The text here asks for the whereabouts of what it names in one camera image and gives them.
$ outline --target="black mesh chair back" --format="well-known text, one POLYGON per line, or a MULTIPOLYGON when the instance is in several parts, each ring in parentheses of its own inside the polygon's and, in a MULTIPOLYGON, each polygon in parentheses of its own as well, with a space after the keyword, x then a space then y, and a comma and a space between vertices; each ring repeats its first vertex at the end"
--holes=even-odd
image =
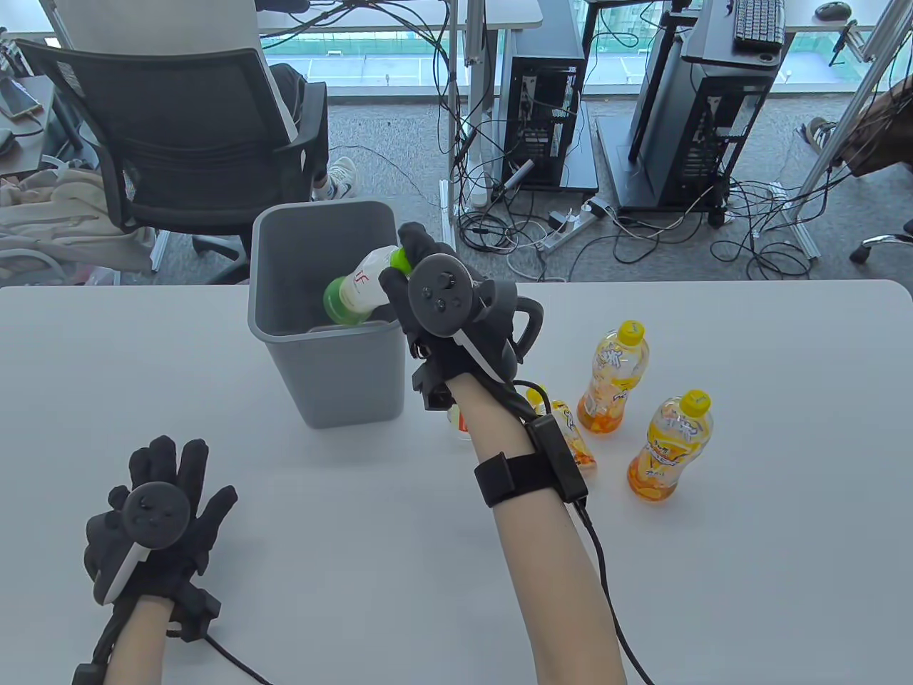
POLYGON ((289 145, 253 48, 135 57, 19 46, 91 128, 122 228, 237 233, 270 206, 310 199, 302 148, 289 145))

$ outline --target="shoe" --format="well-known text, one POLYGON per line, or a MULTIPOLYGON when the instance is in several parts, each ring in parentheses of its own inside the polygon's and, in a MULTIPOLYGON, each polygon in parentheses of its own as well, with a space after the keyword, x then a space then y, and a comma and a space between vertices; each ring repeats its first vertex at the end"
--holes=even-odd
MULTIPOLYGON (((824 152, 827 142, 831 140, 835 128, 837 128, 836 121, 828 121, 824 117, 815 117, 807 124, 803 124, 802 133, 806 142, 812 146, 812 149, 821 154, 824 152)), ((835 166, 840 166, 841 164, 843 164, 843 160, 839 157, 834 158, 835 166)))
POLYGON ((315 200, 342 200, 358 194, 358 169, 348 157, 340 157, 327 169, 327 183, 314 188, 315 200))

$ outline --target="vr controller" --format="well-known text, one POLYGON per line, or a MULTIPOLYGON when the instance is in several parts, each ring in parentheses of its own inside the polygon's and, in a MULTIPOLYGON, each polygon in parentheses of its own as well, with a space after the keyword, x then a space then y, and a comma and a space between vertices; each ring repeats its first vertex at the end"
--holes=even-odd
POLYGON ((190 522, 190 502, 170 483, 152 482, 130 493, 121 512, 121 525, 110 527, 110 512, 93 516, 87 537, 105 550, 92 595, 100 605, 116 600, 136 569, 152 550, 181 539, 190 522))
MULTIPOLYGON (((463 263, 451 255, 424 258, 409 276, 409 303, 422 327, 439 338, 452 338, 496 383, 513 381, 518 364, 539 337, 542 306, 517 294, 510 281, 473 280, 463 263), (519 340, 513 340, 514 314, 522 311, 529 321, 519 340)), ((421 350, 413 356, 423 358, 421 350)), ((413 386, 425 397, 428 409, 448 409, 453 404, 439 379, 429 378, 423 365, 413 376, 413 386)))

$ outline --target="power strip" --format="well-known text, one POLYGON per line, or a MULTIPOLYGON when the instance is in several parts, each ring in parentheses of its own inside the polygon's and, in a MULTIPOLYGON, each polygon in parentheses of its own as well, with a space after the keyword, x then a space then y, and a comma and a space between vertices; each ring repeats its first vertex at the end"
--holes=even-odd
POLYGON ((552 233, 542 240, 540 250, 545 254, 554 252, 592 224, 609 216, 610 211, 611 207, 605 200, 591 197, 581 206, 580 214, 568 212, 567 215, 563 215, 560 212, 552 212, 549 214, 549 228, 552 229, 552 233))

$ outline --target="computer mouse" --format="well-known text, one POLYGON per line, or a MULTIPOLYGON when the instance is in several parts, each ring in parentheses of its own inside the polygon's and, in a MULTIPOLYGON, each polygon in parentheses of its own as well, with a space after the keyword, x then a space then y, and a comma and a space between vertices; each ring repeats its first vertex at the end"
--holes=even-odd
POLYGON ((853 8, 847 3, 824 3, 814 15, 822 21, 846 21, 853 15, 853 8))
POLYGON ((0 129, 0 157, 9 153, 16 144, 16 137, 9 129, 0 129))

